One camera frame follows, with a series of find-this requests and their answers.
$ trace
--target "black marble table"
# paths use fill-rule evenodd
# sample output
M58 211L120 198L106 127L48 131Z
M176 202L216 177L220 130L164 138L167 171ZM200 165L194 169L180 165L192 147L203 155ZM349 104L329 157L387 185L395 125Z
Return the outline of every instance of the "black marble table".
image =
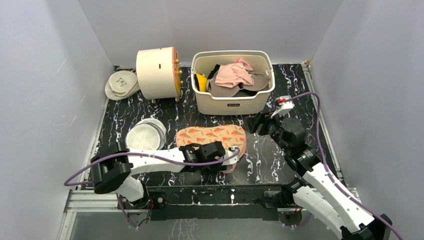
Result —
M269 96L265 110L275 109L275 98L283 95L295 96L308 92L309 88L300 64L274 65L275 89ZM243 127L241 115L220 116L203 115L198 112L196 97L191 89L190 68L183 67L181 75L182 98L179 102L174 99L160 99L156 103L146 100L139 91L131 97L121 100L109 100L101 126L97 150L102 151L116 141L124 141L128 131L145 118L160 120L167 128L167 149L176 147L176 133L191 126L215 127L234 124ZM313 100L306 96L294 101L294 109L290 117L301 120L307 128L307 143L318 149L316 142L316 112ZM320 138L329 163L331 155L324 136ZM150 188L169 189L169 187L184 186L275 186L279 187L293 179L296 175L283 159L283 152L269 136L247 134L247 151L238 162L235 171L230 174L172 173L151 172L134 176L142 180Z

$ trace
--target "white wall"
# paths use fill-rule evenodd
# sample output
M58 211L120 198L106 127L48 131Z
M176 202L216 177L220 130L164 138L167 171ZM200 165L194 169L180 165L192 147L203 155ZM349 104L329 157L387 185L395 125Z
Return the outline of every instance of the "white wall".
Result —
M422 0L345 0L311 63L343 176L407 240L424 236L423 13Z
M175 46L191 65L203 51L262 50L273 63L310 60L342 0L79 0L114 65Z
M112 71L76 0L0 2L0 239L57 238Z

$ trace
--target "pink cloth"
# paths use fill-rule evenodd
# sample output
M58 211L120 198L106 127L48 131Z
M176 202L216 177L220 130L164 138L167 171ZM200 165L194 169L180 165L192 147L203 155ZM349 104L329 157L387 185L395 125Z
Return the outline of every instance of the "pink cloth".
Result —
M216 75L215 85L226 88L234 88L240 83L253 85L254 80L248 70L252 71L253 69L241 58L235 63L221 65Z

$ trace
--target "marble pattern tabletop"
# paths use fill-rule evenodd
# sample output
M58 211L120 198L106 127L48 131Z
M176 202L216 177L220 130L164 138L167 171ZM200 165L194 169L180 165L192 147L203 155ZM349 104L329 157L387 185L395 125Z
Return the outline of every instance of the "marble pattern tabletop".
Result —
M179 102L174 99L160 99L156 103L146 100L138 91L129 98L113 101L109 100L97 141L96 151L102 151L117 141L123 141L128 131L139 121L145 118L160 120L167 128L165 148L176 147L176 133L192 126L216 127L225 124L234 124L243 127L243 118L240 115L220 116L203 115L198 112L196 97L191 89L190 68L182 67L181 75L182 96ZM275 109L275 98L289 95L295 96L308 92L309 88L300 64L274 65L275 89L265 105L266 111ZM317 147L316 111L311 96L294 101L294 109L289 112L290 117L301 120L307 128L307 143ZM320 137L327 161L332 163L328 145L324 135ZM247 134L247 151L240 159L235 171L230 174L172 173L151 172L135 176L146 183L148 187L167 186L199 186L199 185L282 185L296 175L283 159L283 152L269 136Z

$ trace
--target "beige plastic basket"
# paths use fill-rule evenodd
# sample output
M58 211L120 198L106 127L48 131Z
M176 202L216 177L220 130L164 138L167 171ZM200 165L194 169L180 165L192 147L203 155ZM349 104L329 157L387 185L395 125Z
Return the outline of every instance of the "beige plastic basket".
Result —
M255 96L213 97L209 92L198 91L194 74L208 76L216 64L234 63L239 58L249 63L256 71L270 76L267 90L259 91ZM191 63L191 88L194 90L197 108L205 115L248 115L257 114L264 109L268 97L275 87L274 70L270 58L263 51L228 50L199 52Z

